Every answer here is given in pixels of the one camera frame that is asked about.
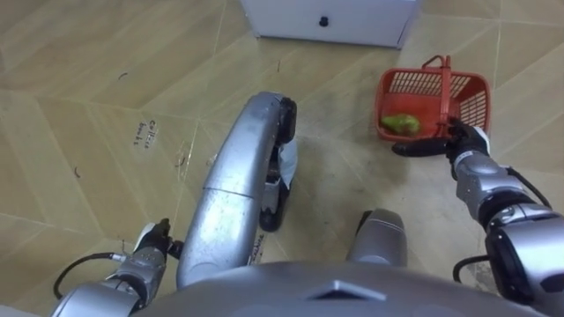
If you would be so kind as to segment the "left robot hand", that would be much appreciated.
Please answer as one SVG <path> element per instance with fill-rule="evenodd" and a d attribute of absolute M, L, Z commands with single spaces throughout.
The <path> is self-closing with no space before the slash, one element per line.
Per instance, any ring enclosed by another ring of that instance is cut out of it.
<path fill-rule="evenodd" d="M 162 218 L 158 223 L 150 223 L 140 233 L 134 246 L 134 253 L 144 248 L 153 248 L 160 251 L 165 258 L 169 255 L 179 260 L 182 255 L 184 243 L 174 240 L 170 235 L 171 225 L 168 218 Z"/>

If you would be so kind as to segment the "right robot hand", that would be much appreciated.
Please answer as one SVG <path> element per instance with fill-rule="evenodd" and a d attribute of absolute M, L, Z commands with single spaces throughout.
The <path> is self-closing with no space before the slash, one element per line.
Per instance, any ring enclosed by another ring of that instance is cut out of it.
<path fill-rule="evenodd" d="M 455 117 L 449 118 L 447 128 L 446 136 L 398 142 L 392 145 L 391 150 L 407 158 L 444 155 L 451 165 L 468 151 L 490 155 L 489 141 L 482 128 L 466 124 Z"/>

